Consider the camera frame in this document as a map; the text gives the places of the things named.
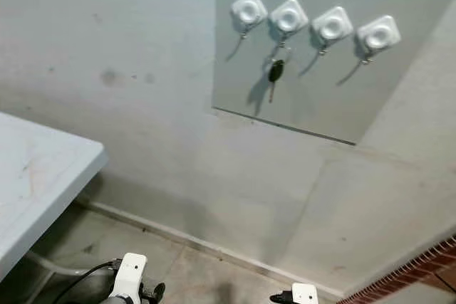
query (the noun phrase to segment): wall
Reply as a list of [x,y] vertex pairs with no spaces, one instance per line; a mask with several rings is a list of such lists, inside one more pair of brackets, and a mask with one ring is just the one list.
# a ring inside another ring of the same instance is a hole
[[0,110],[103,142],[95,200],[345,291],[456,226],[455,19],[353,148],[210,108],[214,0],[0,0]]

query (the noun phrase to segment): black cable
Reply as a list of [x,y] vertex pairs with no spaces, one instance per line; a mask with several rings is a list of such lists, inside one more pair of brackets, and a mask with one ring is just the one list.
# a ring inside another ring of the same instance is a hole
[[65,295],[65,293],[67,293],[74,285],[76,285],[77,283],[79,283],[81,280],[83,280],[85,277],[87,277],[88,275],[90,275],[91,273],[95,272],[96,270],[99,270],[100,268],[103,268],[103,267],[107,267],[107,266],[112,266],[113,265],[113,262],[112,261],[108,261],[107,263],[102,263],[98,266],[95,266],[94,268],[90,269],[89,271],[85,272],[83,275],[81,275],[78,279],[76,279],[75,281],[73,281],[70,285],[68,285],[65,290],[63,290],[62,292],[60,292],[60,294],[56,297],[56,299],[54,299],[54,301],[52,302],[52,304],[57,304],[58,300],[60,298],[63,297],[63,295]]
[[451,291],[453,291],[453,293],[456,293],[456,288],[453,288],[447,281],[445,281],[445,279],[443,279],[441,276],[439,276],[438,274],[434,273],[435,276],[439,279],[439,281],[441,281],[442,283],[444,283],[448,288],[451,289]]

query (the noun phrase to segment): table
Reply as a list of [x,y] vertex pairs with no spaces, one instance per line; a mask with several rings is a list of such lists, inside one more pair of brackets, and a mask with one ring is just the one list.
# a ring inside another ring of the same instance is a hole
[[0,281],[107,161],[99,142],[0,112]]

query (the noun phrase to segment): tile floor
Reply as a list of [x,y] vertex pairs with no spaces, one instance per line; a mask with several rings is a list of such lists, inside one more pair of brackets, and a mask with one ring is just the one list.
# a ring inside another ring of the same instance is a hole
[[[269,296],[290,289],[266,276],[221,261],[137,227],[71,205],[32,248],[61,266],[90,268],[126,251],[148,257],[145,286],[164,281],[163,304],[269,304]],[[43,269],[23,258],[0,283],[1,304],[21,304]],[[34,304],[49,304],[73,277],[54,276]],[[113,279],[95,276],[77,285],[61,304],[74,300],[99,303],[106,297]],[[456,304],[445,291],[413,285],[381,304]],[[320,299],[320,304],[332,302]]]

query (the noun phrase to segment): key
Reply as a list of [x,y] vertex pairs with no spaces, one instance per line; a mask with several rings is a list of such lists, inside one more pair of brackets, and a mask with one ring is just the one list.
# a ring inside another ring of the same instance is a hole
[[274,97],[274,88],[276,87],[276,81],[280,79],[282,73],[284,72],[284,60],[278,60],[272,63],[271,70],[268,74],[268,80],[271,85],[271,93],[269,94],[269,103],[272,103],[272,98]]

